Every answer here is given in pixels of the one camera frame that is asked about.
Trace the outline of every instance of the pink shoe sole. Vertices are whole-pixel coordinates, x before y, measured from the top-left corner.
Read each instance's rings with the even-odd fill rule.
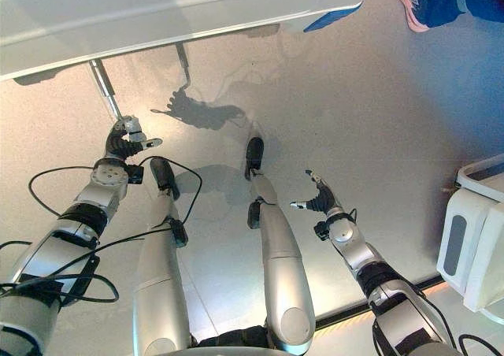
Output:
[[[417,20],[415,15],[413,14],[413,4],[410,0],[400,0],[402,5],[404,6],[404,10],[406,11],[406,21],[408,23],[409,29],[416,33],[422,33],[429,30],[427,25],[423,25],[420,21]]]

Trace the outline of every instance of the white device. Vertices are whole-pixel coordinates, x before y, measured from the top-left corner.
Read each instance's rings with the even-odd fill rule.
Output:
[[[0,0],[0,80],[268,24],[308,32],[363,0]]]
[[[504,254],[499,252],[504,247],[504,154],[461,168],[457,183],[437,270],[476,312],[504,303]]]

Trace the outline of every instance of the shoe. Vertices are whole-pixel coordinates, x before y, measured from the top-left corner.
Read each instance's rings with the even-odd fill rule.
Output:
[[[426,32],[430,28],[449,23],[462,12],[457,0],[400,0],[406,11],[406,21],[413,32]]]
[[[245,179],[250,180],[250,170],[260,169],[264,142],[259,137],[253,137],[246,146]]]

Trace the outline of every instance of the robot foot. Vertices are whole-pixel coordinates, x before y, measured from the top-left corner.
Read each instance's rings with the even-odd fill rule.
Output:
[[[177,200],[180,197],[180,191],[176,185],[175,176],[173,175],[169,162],[160,157],[152,158],[150,161],[150,170],[154,175],[154,179],[158,185],[157,187],[161,191],[169,188],[172,191],[173,200]]]
[[[253,137],[246,146],[245,179],[250,180],[250,170],[260,169],[262,152],[265,148],[260,137]]]
[[[261,210],[261,202],[254,201],[249,205],[249,216],[246,219],[246,223],[249,228],[255,229],[259,228],[259,214]]]

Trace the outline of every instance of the black joint cover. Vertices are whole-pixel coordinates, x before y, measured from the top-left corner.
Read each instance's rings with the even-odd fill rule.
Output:
[[[35,279],[40,276],[33,276],[27,273],[21,273],[19,282],[23,283],[25,281]],[[40,301],[47,307],[51,307],[53,302],[58,299],[63,283],[59,281],[42,281],[39,284],[32,285],[23,289],[16,289],[13,291],[13,295],[19,295],[22,297],[29,297],[31,299],[36,299]]]
[[[117,129],[114,126],[105,143],[106,152],[126,160],[126,158],[132,157],[142,151],[143,147],[140,142],[130,142],[122,139],[126,134],[127,132],[124,128]]]
[[[96,255],[91,256],[88,260],[86,265],[84,266],[81,274],[82,275],[91,275],[95,273],[96,268],[98,267],[98,264],[100,263],[100,258]],[[91,283],[91,279],[85,278],[85,279],[76,279],[76,282],[73,284],[72,289],[70,290],[71,295],[84,295],[86,293],[87,287],[89,287],[89,284]],[[62,306],[67,306],[70,303],[74,302],[76,299],[73,299],[71,297],[65,297],[65,299],[62,302]]]
[[[321,240],[329,239],[329,226],[324,221],[318,222],[313,230]]]
[[[350,222],[353,222],[355,224],[355,218],[353,218],[350,214],[348,213],[337,213],[334,216],[330,216],[328,220],[326,221],[327,226],[334,224],[338,220],[342,220],[343,218],[346,218]]]
[[[154,175],[157,187],[163,191],[170,188],[173,193],[173,199],[177,200],[180,197],[179,188],[176,186],[175,175],[169,162],[161,157],[155,157],[150,160],[150,171]]]
[[[249,213],[246,219],[249,228],[255,229],[261,227],[261,202],[254,201],[249,205]]]
[[[331,190],[328,187],[323,186],[319,187],[317,197],[306,203],[306,208],[315,212],[324,212],[327,214],[334,205],[335,199]]]
[[[266,329],[254,326],[233,330],[199,342],[198,347],[258,347],[269,348]]]
[[[355,280],[361,286],[368,299],[371,292],[381,284],[392,280],[404,280],[392,267],[384,261],[377,261],[365,265],[356,275]]]
[[[141,165],[127,165],[124,170],[128,174],[128,184],[143,182],[143,167]]]
[[[93,238],[91,240],[85,240],[75,234],[70,234],[69,232],[63,232],[61,230],[56,230],[52,233],[54,238],[63,239],[65,242],[75,244],[79,247],[86,247],[90,250],[94,250],[98,245],[98,240]]]
[[[404,338],[395,349],[400,354],[410,354],[413,350],[427,343],[432,343],[432,338],[425,328],[420,328]]]
[[[108,217],[103,210],[86,203],[70,206],[58,219],[82,222],[92,228],[98,237],[102,235],[108,222]]]
[[[172,232],[175,237],[175,244],[177,248],[182,248],[187,245],[189,238],[187,237],[186,229],[183,227],[182,221],[172,220]]]
[[[260,137],[253,137],[246,145],[245,179],[250,180],[250,170],[260,169],[265,144]]]
[[[371,311],[375,314],[375,316],[379,316],[381,314],[386,313],[388,310],[396,307],[399,303],[406,301],[408,298],[403,293],[397,293],[393,295],[388,300],[383,302],[381,305],[376,305],[374,302],[371,302]]]

